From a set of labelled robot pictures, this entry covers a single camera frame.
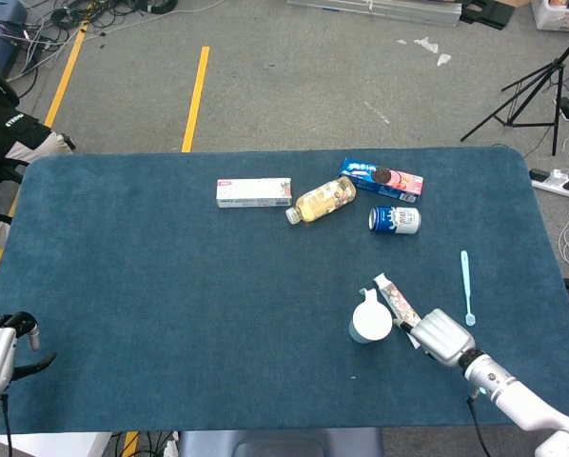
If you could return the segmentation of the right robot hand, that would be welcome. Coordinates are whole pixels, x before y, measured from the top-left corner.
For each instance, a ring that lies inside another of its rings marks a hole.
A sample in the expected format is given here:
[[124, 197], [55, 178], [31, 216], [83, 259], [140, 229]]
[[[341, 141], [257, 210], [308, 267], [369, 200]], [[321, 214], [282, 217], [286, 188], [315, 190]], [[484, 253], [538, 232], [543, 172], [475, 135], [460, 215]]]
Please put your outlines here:
[[464, 353], [476, 348], [474, 337], [440, 308], [430, 311], [415, 326], [400, 318], [394, 324], [408, 335], [415, 348], [450, 368]]

